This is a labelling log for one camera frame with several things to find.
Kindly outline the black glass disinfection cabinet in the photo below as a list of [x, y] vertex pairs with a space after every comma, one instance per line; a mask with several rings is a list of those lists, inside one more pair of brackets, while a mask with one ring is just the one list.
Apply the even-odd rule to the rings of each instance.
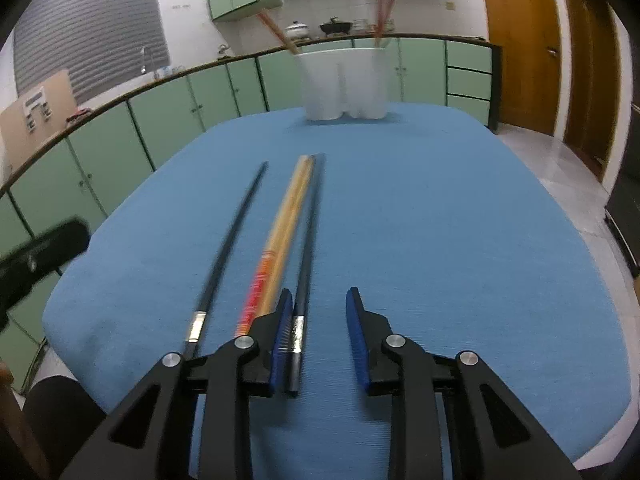
[[605, 206], [605, 223], [616, 237], [633, 278], [639, 276], [640, 181], [639, 107], [631, 105], [627, 144], [614, 188]]

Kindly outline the small kettle on counter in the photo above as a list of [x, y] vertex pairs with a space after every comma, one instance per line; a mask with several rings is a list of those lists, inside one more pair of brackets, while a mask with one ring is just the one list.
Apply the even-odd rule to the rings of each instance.
[[217, 58], [228, 58], [230, 56], [229, 50], [230, 47], [228, 46], [228, 44], [221, 44], [218, 47]]

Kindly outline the cardboard panel water purifier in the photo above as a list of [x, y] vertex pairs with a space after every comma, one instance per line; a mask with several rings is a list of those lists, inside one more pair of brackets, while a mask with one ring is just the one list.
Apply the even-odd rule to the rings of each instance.
[[26, 91], [1, 113], [3, 177], [20, 168], [27, 159], [66, 129], [67, 118], [77, 110], [68, 70], [60, 70]]

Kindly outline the pink cloth on counter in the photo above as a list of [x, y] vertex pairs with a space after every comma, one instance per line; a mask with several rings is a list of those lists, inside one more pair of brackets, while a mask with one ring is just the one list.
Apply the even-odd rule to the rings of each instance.
[[91, 113], [92, 113], [91, 108], [80, 108], [79, 110], [76, 110], [74, 114], [71, 114], [65, 119], [66, 125], [68, 126], [73, 125], [75, 122], [78, 122], [78, 120], [81, 120], [86, 116], [89, 116]]

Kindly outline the white cooking pot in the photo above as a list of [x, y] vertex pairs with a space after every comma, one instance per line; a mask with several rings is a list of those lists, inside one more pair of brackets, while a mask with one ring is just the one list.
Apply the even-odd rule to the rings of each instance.
[[307, 41], [310, 39], [309, 27], [304, 23], [294, 21], [285, 27], [285, 35], [293, 42]]

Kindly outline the plain wooden chopstick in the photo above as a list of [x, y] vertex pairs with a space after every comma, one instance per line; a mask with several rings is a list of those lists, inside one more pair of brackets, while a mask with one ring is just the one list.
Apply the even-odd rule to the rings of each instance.
[[297, 229], [300, 213], [302, 212], [312, 170], [314, 170], [314, 156], [309, 156], [305, 162], [306, 166], [303, 169], [302, 176], [298, 179], [296, 192], [291, 200], [290, 206], [288, 206], [288, 215], [285, 218], [284, 227], [282, 228], [276, 260], [274, 260], [266, 290], [262, 294], [262, 299], [260, 300], [256, 313], [258, 318], [272, 311], [273, 304], [276, 301], [277, 291], [282, 281], [285, 265], [288, 262], [292, 240]]

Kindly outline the black wok with lid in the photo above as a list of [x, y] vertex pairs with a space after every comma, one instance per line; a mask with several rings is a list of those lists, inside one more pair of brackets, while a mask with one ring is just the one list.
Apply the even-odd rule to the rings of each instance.
[[348, 36], [352, 30], [352, 22], [330, 18], [329, 21], [320, 25], [320, 30], [326, 37]]

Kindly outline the open wooden door frame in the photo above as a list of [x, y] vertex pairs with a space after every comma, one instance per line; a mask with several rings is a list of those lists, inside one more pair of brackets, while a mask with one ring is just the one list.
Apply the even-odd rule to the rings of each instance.
[[564, 143], [602, 180], [620, 100], [616, 27], [605, 0], [565, 1], [572, 69]]

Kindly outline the wooden closed door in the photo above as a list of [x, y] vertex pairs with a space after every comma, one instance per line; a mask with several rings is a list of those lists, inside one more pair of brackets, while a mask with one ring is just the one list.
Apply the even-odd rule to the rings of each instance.
[[485, 0], [501, 48], [499, 119], [551, 136], [558, 116], [561, 37], [555, 0]]

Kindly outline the white double utensil holder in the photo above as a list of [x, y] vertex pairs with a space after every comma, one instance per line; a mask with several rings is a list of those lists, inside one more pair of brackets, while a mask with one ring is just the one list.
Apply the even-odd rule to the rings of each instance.
[[387, 115], [386, 62], [382, 48], [299, 53], [305, 116], [311, 122], [381, 120]]

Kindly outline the green lower kitchen cabinets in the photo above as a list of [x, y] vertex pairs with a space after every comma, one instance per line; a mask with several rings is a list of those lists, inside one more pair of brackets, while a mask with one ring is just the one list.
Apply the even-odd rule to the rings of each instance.
[[[382, 47], [389, 100], [452, 106], [495, 128], [498, 46], [461, 37], [395, 35]], [[99, 107], [20, 157], [1, 189], [2, 252], [71, 216], [99, 226], [207, 129], [301, 102], [294, 58], [273, 49], [209, 63]]]

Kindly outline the blue table cloth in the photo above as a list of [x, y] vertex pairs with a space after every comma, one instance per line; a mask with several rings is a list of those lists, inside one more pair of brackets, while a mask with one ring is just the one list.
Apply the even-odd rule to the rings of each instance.
[[140, 185], [63, 273], [47, 340], [111, 410], [178, 350], [255, 174], [201, 350], [239, 321], [299, 156], [326, 164], [302, 388], [250, 406], [258, 479], [383, 479], [390, 400], [359, 387], [346, 292], [426, 351], [475, 351], [570, 458], [631, 400], [626, 344], [584, 240], [536, 176], [454, 108], [397, 104], [379, 122], [307, 122], [299, 108], [224, 122]]

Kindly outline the grey window blind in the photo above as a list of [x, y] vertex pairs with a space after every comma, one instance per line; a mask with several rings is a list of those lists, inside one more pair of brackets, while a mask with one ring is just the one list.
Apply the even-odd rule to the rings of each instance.
[[170, 64], [157, 0], [32, 0], [13, 32], [18, 94], [68, 70], [78, 103]]

